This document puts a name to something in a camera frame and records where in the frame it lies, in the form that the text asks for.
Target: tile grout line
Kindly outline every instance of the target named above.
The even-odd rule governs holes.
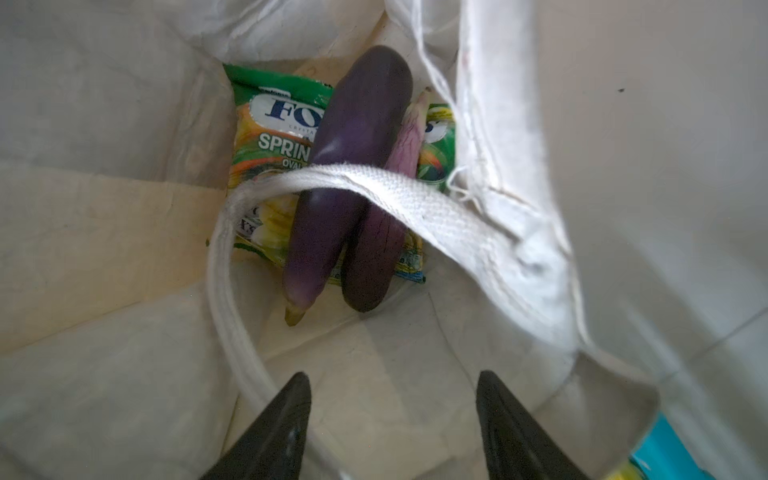
[[[700,352],[698,352],[695,355],[693,355],[692,357],[690,357],[688,360],[686,360],[683,363],[683,365],[679,369],[675,370],[672,373],[668,373],[667,375],[662,377],[658,381],[658,383],[659,384],[665,383],[667,380],[671,379],[673,376],[675,376],[679,372],[683,371],[684,369],[687,369],[689,366],[693,365],[697,360],[701,359],[706,354],[708,354],[709,352],[714,350],[716,347],[718,347],[722,343],[725,343],[731,337],[735,336],[738,332],[740,332],[741,330],[747,328],[749,325],[752,325],[753,323],[755,323],[761,316],[765,315],[766,313],[768,313],[768,306],[763,307],[757,313],[755,313],[754,315],[752,315],[751,317],[746,319],[746,322],[742,323],[741,325],[739,325],[735,329],[731,330],[730,333],[728,333],[727,335],[723,336],[722,338],[716,340],[711,345],[707,346],[706,348],[702,349]]]

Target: dark purple eggplant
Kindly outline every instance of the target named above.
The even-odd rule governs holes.
[[[385,168],[408,177],[416,176],[419,152],[424,141],[429,89],[419,95],[402,121],[397,142]],[[349,239],[341,269],[344,300],[353,309],[367,312],[378,306],[406,241],[407,227],[392,215],[371,204],[356,232]]]
[[[406,61],[391,48],[370,48],[334,88],[309,163],[382,167],[412,90]],[[288,325],[296,325],[323,291],[367,205],[347,190],[318,188],[299,196],[283,270]]]

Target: fox's candy package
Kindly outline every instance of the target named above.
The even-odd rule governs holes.
[[[309,78],[225,65],[237,106],[237,134],[228,189],[244,181],[303,168],[333,88]],[[453,168],[451,111],[430,105],[417,178],[442,190]],[[298,194],[269,199],[253,207],[237,225],[235,247],[285,265]],[[329,281],[340,284],[343,252]],[[395,275],[423,282],[422,239],[408,231]]]

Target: brand logo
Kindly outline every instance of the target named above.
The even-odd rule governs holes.
[[[309,141],[315,140],[315,133],[324,110],[271,94],[258,94],[250,99],[250,116],[257,124],[271,130],[281,131]]]

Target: blue object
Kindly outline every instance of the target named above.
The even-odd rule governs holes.
[[[696,465],[664,414],[632,459],[649,480],[712,480]]]

